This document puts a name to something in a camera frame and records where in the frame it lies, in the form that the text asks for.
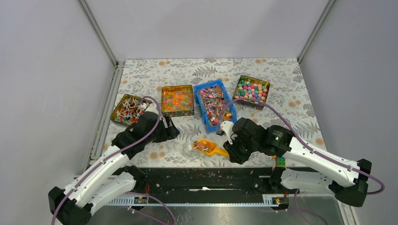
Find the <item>yellow plastic scoop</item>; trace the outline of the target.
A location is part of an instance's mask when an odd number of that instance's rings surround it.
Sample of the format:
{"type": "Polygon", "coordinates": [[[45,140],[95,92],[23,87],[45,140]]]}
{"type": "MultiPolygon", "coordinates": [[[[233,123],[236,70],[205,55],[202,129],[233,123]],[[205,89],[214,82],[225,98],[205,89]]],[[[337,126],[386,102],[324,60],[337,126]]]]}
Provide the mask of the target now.
{"type": "Polygon", "coordinates": [[[210,157],[214,155],[229,157],[229,154],[225,149],[218,147],[216,143],[206,139],[197,139],[193,141],[191,147],[210,157]]]}

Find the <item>blue plastic candy bin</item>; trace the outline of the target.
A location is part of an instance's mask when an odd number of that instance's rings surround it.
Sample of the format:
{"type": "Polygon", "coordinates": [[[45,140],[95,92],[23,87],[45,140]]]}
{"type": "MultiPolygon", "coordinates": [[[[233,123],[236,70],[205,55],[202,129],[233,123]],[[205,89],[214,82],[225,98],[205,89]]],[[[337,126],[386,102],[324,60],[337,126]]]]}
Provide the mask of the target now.
{"type": "Polygon", "coordinates": [[[230,104],[225,112],[221,113],[223,107],[231,101],[221,79],[198,84],[193,87],[193,90],[208,133],[217,131],[220,115],[224,120],[237,121],[237,113],[233,104],[230,104]]]}

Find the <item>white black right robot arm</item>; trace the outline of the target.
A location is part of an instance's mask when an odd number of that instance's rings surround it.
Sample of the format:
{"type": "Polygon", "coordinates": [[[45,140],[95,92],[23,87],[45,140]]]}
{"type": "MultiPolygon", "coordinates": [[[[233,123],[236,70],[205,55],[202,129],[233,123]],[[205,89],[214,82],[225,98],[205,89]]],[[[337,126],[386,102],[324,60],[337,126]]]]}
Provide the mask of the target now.
{"type": "Polygon", "coordinates": [[[269,187],[275,193],[301,190],[333,194],[353,207],[361,207],[367,196],[368,177],[372,163],[366,159],[345,159],[316,148],[299,139],[292,131],[278,125],[264,128],[251,119],[236,123],[224,121],[217,135],[227,137],[223,144],[230,162],[243,164],[253,152],[291,159],[312,168],[313,172],[274,169],[269,187]]]}

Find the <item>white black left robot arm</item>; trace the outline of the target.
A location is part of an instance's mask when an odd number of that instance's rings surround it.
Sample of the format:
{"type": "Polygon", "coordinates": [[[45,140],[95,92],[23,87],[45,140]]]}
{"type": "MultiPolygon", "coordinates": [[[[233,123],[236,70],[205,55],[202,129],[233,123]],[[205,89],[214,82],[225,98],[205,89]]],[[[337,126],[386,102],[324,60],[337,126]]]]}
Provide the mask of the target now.
{"type": "Polygon", "coordinates": [[[138,121],[120,132],[111,147],[83,174],[64,188],[48,193],[52,224],[85,225],[104,205],[121,194],[145,188],[145,174],[132,159],[150,143],[176,138],[179,131],[159,103],[151,103],[138,121]]]}

